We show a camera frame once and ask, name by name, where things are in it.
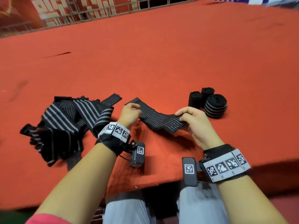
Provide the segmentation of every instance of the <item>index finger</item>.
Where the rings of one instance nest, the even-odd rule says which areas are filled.
[[[134,103],[129,103],[129,104],[126,105],[126,107],[135,108],[135,109],[141,108],[141,106],[139,104],[134,104]]]
[[[180,115],[182,115],[182,114],[184,114],[184,113],[188,113],[188,114],[190,114],[190,115],[192,115],[192,116],[197,116],[199,113],[201,112],[201,110],[198,110],[198,109],[196,109],[196,108],[194,108],[194,107],[184,107],[184,108],[181,108],[180,110],[178,110],[176,113],[175,113],[175,115],[176,116],[180,116]]]

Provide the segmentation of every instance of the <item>forearm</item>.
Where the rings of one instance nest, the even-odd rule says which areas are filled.
[[[249,176],[218,185],[231,224],[288,223]]]
[[[37,210],[72,224],[89,223],[104,196],[116,155],[102,143],[74,166]]]

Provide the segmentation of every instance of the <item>gray pants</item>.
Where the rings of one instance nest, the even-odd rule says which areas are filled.
[[[121,193],[106,199],[103,224],[155,224],[140,191]],[[180,224],[229,224],[215,184],[185,187],[177,200]]]

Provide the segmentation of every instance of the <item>person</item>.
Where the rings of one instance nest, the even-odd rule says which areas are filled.
[[[126,105],[118,123],[130,130],[141,115],[139,109],[138,104]],[[184,130],[202,149],[224,144],[203,111],[185,107],[175,115],[182,115],[180,120],[186,122]],[[104,196],[116,158],[113,151],[97,143],[58,183],[27,224],[90,223]],[[150,223],[142,198],[118,195],[107,201],[104,224]],[[183,224],[287,223],[248,175],[217,185],[185,187],[178,201],[179,222]]]

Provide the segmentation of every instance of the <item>roll of black fabric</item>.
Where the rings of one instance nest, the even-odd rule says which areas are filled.
[[[202,88],[202,93],[201,93],[202,94],[202,99],[201,99],[202,103],[201,103],[200,107],[204,108],[207,98],[209,96],[211,96],[212,94],[214,94],[214,92],[215,92],[215,90],[211,87]]]
[[[221,94],[213,94],[207,98],[204,112],[210,118],[220,118],[227,109],[227,101]]]
[[[191,92],[189,95],[189,107],[200,109],[202,103],[202,95],[199,91]]]

